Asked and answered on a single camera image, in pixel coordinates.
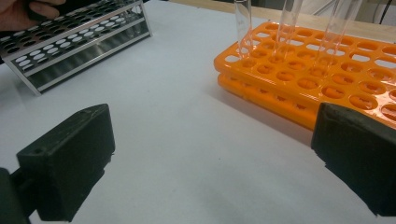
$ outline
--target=orange test tube rack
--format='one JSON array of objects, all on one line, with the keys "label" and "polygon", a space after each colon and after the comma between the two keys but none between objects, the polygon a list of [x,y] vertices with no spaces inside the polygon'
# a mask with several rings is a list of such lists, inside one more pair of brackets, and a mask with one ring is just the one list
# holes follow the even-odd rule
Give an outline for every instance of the orange test tube rack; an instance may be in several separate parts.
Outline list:
[{"label": "orange test tube rack", "polygon": [[396,129],[396,45],[345,35],[327,74],[312,71],[324,32],[296,27],[286,60],[271,63],[278,24],[252,31],[254,49],[237,43],[214,61],[222,88],[314,130],[320,103],[352,108]]}]

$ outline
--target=finger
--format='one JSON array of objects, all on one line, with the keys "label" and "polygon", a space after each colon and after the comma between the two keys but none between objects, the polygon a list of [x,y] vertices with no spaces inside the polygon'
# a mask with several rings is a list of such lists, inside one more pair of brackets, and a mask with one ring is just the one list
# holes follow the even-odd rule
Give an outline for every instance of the finger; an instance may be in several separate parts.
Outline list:
[{"label": "finger", "polygon": [[59,17],[58,9],[51,7],[45,3],[39,2],[31,2],[29,4],[29,8],[33,10],[33,12],[38,13],[42,16],[45,16],[47,19],[53,20]]},{"label": "finger", "polygon": [[7,8],[9,8],[12,4],[14,4],[16,0],[1,0],[0,3],[0,12],[5,11]]},{"label": "finger", "polygon": [[36,0],[37,2],[47,3],[51,6],[59,6],[66,2],[66,0]]}]

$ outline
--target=metal test tube rack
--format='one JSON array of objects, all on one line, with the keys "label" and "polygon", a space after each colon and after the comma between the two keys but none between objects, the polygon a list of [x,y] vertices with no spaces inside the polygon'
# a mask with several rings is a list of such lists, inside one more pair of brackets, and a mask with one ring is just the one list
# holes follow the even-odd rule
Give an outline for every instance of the metal test tube rack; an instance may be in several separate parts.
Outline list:
[{"label": "metal test tube rack", "polygon": [[0,39],[4,62],[36,94],[151,36],[143,1],[103,0]]}]

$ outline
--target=test tube hole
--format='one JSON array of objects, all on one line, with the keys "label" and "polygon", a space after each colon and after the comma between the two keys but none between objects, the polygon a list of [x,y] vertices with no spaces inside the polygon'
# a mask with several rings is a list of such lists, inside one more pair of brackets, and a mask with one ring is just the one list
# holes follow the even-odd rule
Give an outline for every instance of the test tube hole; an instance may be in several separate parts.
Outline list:
[{"label": "test tube hole", "polygon": [[225,61],[226,61],[227,63],[235,63],[235,62],[238,62],[238,61],[239,61],[239,58],[236,57],[236,56],[234,56],[234,55],[229,55],[229,56],[227,56],[227,57],[225,58]]},{"label": "test tube hole", "polygon": [[362,91],[370,94],[382,94],[386,91],[385,87],[379,83],[364,81],[360,83],[359,87]]},{"label": "test tube hole", "polygon": [[303,50],[303,51],[300,51],[297,53],[297,57],[299,57],[303,60],[314,60],[316,57],[316,54],[314,52]]},{"label": "test tube hole", "polygon": [[84,18],[85,16],[77,16],[77,17],[75,17],[74,19],[76,20],[76,21],[79,21],[79,20],[81,20],[82,18]]},{"label": "test tube hole", "polygon": [[12,48],[15,48],[15,47],[17,47],[17,45],[14,44],[14,43],[11,43],[11,44],[6,45],[6,46],[4,47],[4,49],[12,49]]},{"label": "test tube hole", "polygon": [[349,85],[353,83],[353,78],[345,74],[335,74],[332,76],[332,80],[340,85]]},{"label": "test tube hole", "polygon": [[263,50],[255,49],[251,51],[250,56],[252,56],[253,58],[263,58],[267,56],[267,52]]},{"label": "test tube hole", "polygon": [[22,70],[24,71],[24,72],[26,72],[26,71],[28,71],[28,70],[30,70],[30,69],[32,69],[33,68],[33,65],[31,64],[31,63],[29,63],[29,64],[27,64],[26,66],[24,66],[23,68],[22,68]]},{"label": "test tube hole", "polygon": [[253,67],[254,65],[256,65],[256,62],[254,60],[251,59],[242,60],[242,66],[246,68]]},{"label": "test tube hole", "polygon": [[238,53],[242,53],[242,54],[247,54],[247,53],[248,53],[248,49],[247,49],[247,48],[237,49],[236,51],[237,51]]},{"label": "test tube hole", "polygon": [[264,38],[264,37],[268,37],[268,36],[270,36],[270,35],[268,35],[268,34],[266,34],[266,33],[263,33],[263,32],[259,32],[259,33],[256,34],[256,36],[257,36],[257,37]]},{"label": "test tube hole", "polygon": [[306,90],[313,90],[318,87],[318,83],[308,78],[302,78],[298,82],[298,85]]},{"label": "test tube hole", "polygon": [[365,50],[365,51],[374,51],[378,48],[378,45],[362,42],[358,44],[358,49]]},{"label": "test tube hole", "polygon": [[50,39],[51,35],[43,35],[40,37],[40,40],[46,40],[46,39]]},{"label": "test tube hole", "polygon": [[67,46],[66,48],[64,48],[65,50],[72,50],[72,49],[74,49],[76,46],[74,46],[74,45],[69,45],[69,46]]},{"label": "test tube hole", "polygon": [[358,53],[352,53],[349,57],[352,60],[355,60],[355,61],[358,61],[358,62],[363,62],[363,63],[370,61],[370,57],[365,56],[365,55],[361,55],[361,54],[358,54]]},{"label": "test tube hole", "polygon": [[268,59],[268,61],[269,61],[270,63],[283,63],[284,58],[282,57],[282,55],[275,54],[275,55],[272,55],[272,56]]},{"label": "test tube hole", "polygon": [[70,25],[70,24],[72,24],[72,23],[73,23],[72,21],[64,21],[64,22],[62,23],[62,25],[68,26],[68,25]]},{"label": "test tube hole", "polygon": [[101,17],[101,16],[102,16],[102,13],[96,13],[96,14],[93,15],[94,18],[98,18],[98,17]]},{"label": "test tube hole", "polygon": [[94,11],[94,10],[86,12],[86,14],[89,16],[93,16],[95,13],[96,13],[96,11]]},{"label": "test tube hole", "polygon": [[363,95],[352,95],[349,97],[349,102],[363,110],[372,110],[378,106],[375,99]]},{"label": "test tube hole", "polygon": [[76,36],[76,37],[74,37],[74,38],[72,39],[72,42],[78,42],[78,41],[80,41],[81,39],[82,39],[81,36]]},{"label": "test tube hole", "polygon": [[312,50],[319,50],[319,45],[309,44],[306,47]]},{"label": "test tube hole", "polygon": [[263,89],[259,89],[259,92],[260,92],[261,94],[266,94],[266,93],[268,93],[268,91],[263,90]]},{"label": "test tube hole", "polygon": [[9,45],[9,44],[14,44],[15,45],[15,43],[14,43],[14,40],[8,40],[8,41],[5,41],[5,42],[3,42],[1,45],[2,46],[7,46],[7,45]]},{"label": "test tube hole", "polygon": [[296,104],[295,106],[296,106],[296,108],[299,109],[299,110],[306,110],[306,107],[303,106],[303,105]]},{"label": "test tube hole", "polygon": [[375,60],[375,63],[382,67],[396,68],[396,59],[395,58],[380,58],[380,59]]},{"label": "test tube hole", "polygon": [[7,53],[14,53],[14,52],[17,52],[19,49],[20,49],[20,48],[9,49],[9,50],[7,51]]},{"label": "test tube hole", "polygon": [[344,97],[345,93],[341,90],[336,89],[335,87],[325,87],[322,89],[322,93],[333,99],[341,99]]},{"label": "test tube hole", "polygon": [[55,35],[58,35],[58,34],[63,33],[64,31],[65,31],[65,29],[60,29],[60,30],[54,31],[53,33],[54,33]]},{"label": "test tube hole", "polygon": [[47,51],[48,54],[52,54],[55,53],[56,51],[58,51],[58,48],[51,48]]},{"label": "test tube hole", "polygon": [[2,38],[0,38],[0,41],[1,42],[5,42],[6,40],[9,40],[11,37],[9,36],[9,35],[7,35],[7,36],[5,36],[5,37],[2,37]]},{"label": "test tube hole", "polygon": [[392,81],[393,74],[385,69],[371,69],[368,75],[380,81]]},{"label": "test tube hole", "polygon": [[272,73],[274,70],[275,70],[275,68],[269,64],[263,64],[257,68],[257,71],[259,71],[261,74],[265,74],[265,75]]},{"label": "test tube hole", "polygon": [[29,64],[30,63],[30,60],[25,60],[25,61],[23,61],[23,62],[20,62],[19,64],[18,64],[18,66],[19,67],[24,67],[24,66],[26,66],[27,64]]},{"label": "test tube hole", "polygon": [[274,43],[273,42],[265,42],[265,43],[262,43],[262,47],[264,49],[274,49]]},{"label": "test tube hole", "polygon": [[276,95],[275,98],[280,102],[286,102],[286,98]]},{"label": "test tube hole", "polygon": [[25,31],[19,31],[19,32],[15,33],[14,36],[23,35],[24,33],[25,33]]},{"label": "test tube hole", "polygon": [[102,34],[102,35],[105,35],[105,34],[108,34],[108,33],[110,33],[110,32],[111,32],[111,30],[104,30],[104,31],[101,32],[101,34]]},{"label": "test tube hole", "polygon": [[32,41],[29,41],[29,42],[24,43],[23,46],[24,46],[24,47],[29,47],[29,46],[32,46],[34,43],[35,43],[35,41],[32,40]]},{"label": "test tube hole", "polygon": [[267,26],[265,26],[265,29],[270,30],[270,31],[275,31],[278,29],[278,27],[279,27],[278,24],[271,23],[271,24],[268,24]]},{"label": "test tube hole", "polygon": [[22,43],[27,42],[28,40],[32,39],[32,37],[25,37],[24,39],[21,40]]},{"label": "test tube hole", "polygon": [[33,58],[33,60],[40,60],[40,59],[42,59],[42,58],[44,58],[44,56],[45,56],[45,54],[43,54],[43,53],[40,53],[40,54],[37,54],[34,58]]},{"label": "test tube hole", "polygon": [[389,97],[390,97],[390,99],[392,99],[393,101],[396,102],[396,90],[390,91]]},{"label": "test tube hole", "polygon": [[38,60],[37,63],[44,63],[48,60],[49,60],[49,58],[42,58],[42,59]]},{"label": "test tube hole", "polygon": [[62,20],[64,20],[64,16],[57,17],[57,18],[55,18],[54,20],[55,20],[55,21],[62,21]]},{"label": "test tube hole", "polygon": [[315,36],[315,39],[318,41],[321,41],[323,39],[323,37],[324,37],[324,34],[319,34],[319,35]]},{"label": "test tube hole", "polygon": [[52,21],[44,21],[41,23],[42,26],[49,26],[50,24],[52,24]]},{"label": "test tube hole", "polygon": [[294,80],[294,74],[291,72],[282,71],[276,74],[276,77],[282,81],[292,81]]},{"label": "test tube hole", "polygon": [[299,40],[291,40],[290,41],[290,44],[291,45],[294,45],[294,46],[301,46],[301,45],[303,45],[304,44],[304,42],[303,41],[299,41]]},{"label": "test tube hole", "polygon": [[78,45],[84,45],[84,44],[86,44],[87,42],[88,42],[88,40],[83,39],[83,40],[79,41],[77,44],[78,44]]},{"label": "test tube hole", "polygon": [[345,47],[351,46],[353,45],[353,40],[344,36],[343,39],[341,40],[340,45]]},{"label": "test tube hole", "polygon": [[52,53],[52,57],[58,57],[59,55],[61,55],[61,52],[59,50]]},{"label": "test tube hole", "polygon": [[261,43],[261,42],[260,42],[259,40],[253,39],[253,46],[259,46],[260,43]]},{"label": "test tube hole", "polygon": [[297,61],[289,62],[289,68],[293,70],[304,70],[305,64]]},{"label": "test tube hole", "polygon": [[28,34],[19,35],[18,39],[23,39],[23,38],[28,37],[28,36],[29,36]]},{"label": "test tube hole", "polygon": [[327,53],[330,55],[335,55],[335,56],[343,56],[344,54],[346,54],[344,51],[338,49],[334,52],[334,49],[328,49]]},{"label": "test tube hole", "polygon": [[326,69],[319,66],[313,67],[310,72],[314,77],[326,77],[327,75]]},{"label": "test tube hole", "polygon": [[396,105],[384,105],[381,108],[381,113],[388,119],[396,121]]},{"label": "test tube hole", "polygon": [[351,73],[359,73],[362,70],[361,66],[356,63],[343,63],[341,64],[341,68]]},{"label": "test tube hole", "polygon": [[54,25],[49,28],[50,31],[55,31],[60,27],[60,25]]},{"label": "test tube hole", "polygon": [[382,49],[382,52],[387,54],[390,57],[396,57],[396,48],[395,47],[386,47]]},{"label": "test tube hole", "polygon": [[46,35],[46,34],[47,34],[46,32],[40,31],[40,32],[36,33],[35,36],[42,36],[42,35]]},{"label": "test tube hole", "polygon": [[21,56],[20,58],[18,58],[17,60],[15,60],[16,63],[20,63],[22,61],[25,61],[27,59],[27,56]]},{"label": "test tube hole", "polygon": [[309,31],[309,30],[301,30],[301,31],[298,31],[298,32],[297,32],[297,35],[298,35],[298,36],[301,36],[301,37],[309,37],[309,36],[312,35],[312,31]]},{"label": "test tube hole", "polygon": [[72,28],[75,28],[75,27],[78,27],[78,23],[72,23],[72,24],[67,26],[67,28],[69,28],[69,29],[72,29]]},{"label": "test tube hole", "polygon": [[81,20],[81,23],[85,23],[85,22],[90,21],[90,20],[91,20],[90,18],[85,18],[85,19]]}]

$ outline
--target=white table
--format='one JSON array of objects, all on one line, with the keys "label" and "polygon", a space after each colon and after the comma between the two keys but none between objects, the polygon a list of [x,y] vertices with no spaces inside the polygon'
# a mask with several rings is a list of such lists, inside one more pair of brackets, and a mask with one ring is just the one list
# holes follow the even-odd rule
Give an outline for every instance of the white table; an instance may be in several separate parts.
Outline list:
[{"label": "white table", "polygon": [[236,39],[233,14],[145,6],[153,37],[40,97],[0,66],[1,167],[15,171],[18,151],[107,103],[116,153],[74,224],[396,222],[324,167],[310,131],[218,86],[213,59]]}]

